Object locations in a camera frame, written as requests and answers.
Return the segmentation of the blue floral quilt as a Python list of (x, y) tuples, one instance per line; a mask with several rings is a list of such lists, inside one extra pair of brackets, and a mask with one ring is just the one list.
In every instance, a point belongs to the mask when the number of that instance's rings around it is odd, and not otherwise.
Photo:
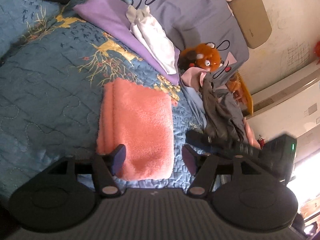
[(58, 5), (41, 0), (1, 0), (1, 27), (27, 24), (2, 42), (1, 203), (22, 184), (66, 155), (95, 150), (103, 86), (120, 77), (172, 98), (175, 163), (161, 180), (126, 182), (121, 189), (182, 188), (193, 181), (181, 156), (185, 134), (200, 129), (180, 86), (73, 10), (85, 0)]

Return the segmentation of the dark grey garment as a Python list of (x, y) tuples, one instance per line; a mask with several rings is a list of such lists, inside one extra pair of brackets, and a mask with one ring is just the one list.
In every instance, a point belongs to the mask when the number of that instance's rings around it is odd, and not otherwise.
[(207, 118), (205, 133), (213, 139), (243, 142), (245, 133), (234, 123), (229, 110), (219, 103), (214, 91), (214, 84), (208, 77), (203, 80), (201, 92)]

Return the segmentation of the orange plastic bag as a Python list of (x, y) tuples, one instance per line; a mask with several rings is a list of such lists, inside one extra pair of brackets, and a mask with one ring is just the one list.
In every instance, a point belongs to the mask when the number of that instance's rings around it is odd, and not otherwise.
[(233, 93), (241, 88), (241, 82), (236, 74), (232, 75), (226, 83), (227, 88)]

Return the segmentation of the tan headboard cushion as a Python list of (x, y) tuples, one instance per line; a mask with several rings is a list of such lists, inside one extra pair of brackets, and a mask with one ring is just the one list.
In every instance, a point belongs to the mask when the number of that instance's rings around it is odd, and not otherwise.
[(263, 0), (232, 0), (228, 3), (235, 16), (248, 48), (264, 44), (272, 33)]

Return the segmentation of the light blue garment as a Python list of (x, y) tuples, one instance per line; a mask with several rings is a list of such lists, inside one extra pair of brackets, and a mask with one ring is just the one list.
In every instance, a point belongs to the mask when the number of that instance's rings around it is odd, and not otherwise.
[(207, 118), (203, 101), (199, 96), (199, 93), (194, 88), (184, 85), (183, 82), (180, 82), (180, 87), (197, 123), (200, 125), (201, 129), (204, 130), (207, 126)]

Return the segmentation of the grey-blue printed duvet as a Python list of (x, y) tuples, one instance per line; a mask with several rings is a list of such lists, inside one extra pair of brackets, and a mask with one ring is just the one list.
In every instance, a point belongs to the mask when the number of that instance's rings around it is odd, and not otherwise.
[(213, 42), (223, 66), (213, 72), (216, 86), (225, 85), (248, 60), (249, 52), (226, 0), (132, 0), (135, 9), (150, 7), (179, 53), (199, 43)]

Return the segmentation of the red panda plush toy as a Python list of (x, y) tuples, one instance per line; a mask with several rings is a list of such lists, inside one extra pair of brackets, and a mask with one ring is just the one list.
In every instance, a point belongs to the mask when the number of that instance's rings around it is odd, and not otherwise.
[(223, 60), (216, 45), (213, 42), (208, 42), (180, 52), (177, 66), (183, 70), (197, 67), (208, 72), (214, 72), (223, 66)]

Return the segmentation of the pale pink garment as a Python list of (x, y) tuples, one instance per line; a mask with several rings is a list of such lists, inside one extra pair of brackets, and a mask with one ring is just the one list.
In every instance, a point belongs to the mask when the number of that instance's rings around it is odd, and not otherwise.
[(181, 75), (181, 80), (183, 84), (187, 87), (195, 89), (196, 92), (199, 92), (203, 86), (203, 80), (208, 74), (208, 71), (205, 71), (202, 68), (190, 67)]

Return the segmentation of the pink fleece towel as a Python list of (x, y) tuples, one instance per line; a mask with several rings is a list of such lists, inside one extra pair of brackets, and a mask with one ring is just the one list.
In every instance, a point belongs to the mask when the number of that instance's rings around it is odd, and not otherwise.
[(121, 78), (104, 85), (96, 152), (107, 155), (118, 145), (126, 148), (118, 178), (170, 178), (175, 159), (171, 97)]

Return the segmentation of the folded white garment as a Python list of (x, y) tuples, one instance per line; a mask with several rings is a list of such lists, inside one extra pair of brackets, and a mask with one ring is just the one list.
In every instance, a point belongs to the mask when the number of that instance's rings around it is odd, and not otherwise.
[(175, 47), (166, 36), (159, 22), (150, 14), (150, 7), (135, 9), (129, 6), (126, 17), (130, 22), (130, 31), (159, 63), (166, 74), (177, 73), (175, 68)]

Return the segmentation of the folded purple garment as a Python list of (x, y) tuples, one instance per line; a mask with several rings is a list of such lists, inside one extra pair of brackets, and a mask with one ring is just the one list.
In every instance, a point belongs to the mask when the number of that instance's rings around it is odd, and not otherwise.
[(130, 22), (126, 17), (128, 7), (129, 5), (122, 0), (87, 0), (85, 3), (75, 5), (73, 10), (81, 18), (106, 31), (137, 53), (173, 85), (178, 85), (179, 75), (167, 74), (130, 32)]

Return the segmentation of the yellow pink plastic rack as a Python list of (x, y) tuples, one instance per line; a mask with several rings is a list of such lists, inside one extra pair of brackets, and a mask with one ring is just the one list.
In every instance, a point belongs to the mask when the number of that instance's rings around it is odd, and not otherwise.
[(239, 100), (247, 107), (247, 111), (250, 115), (254, 112), (254, 104), (252, 96), (239, 72), (235, 74), (236, 78), (236, 91), (239, 94)]

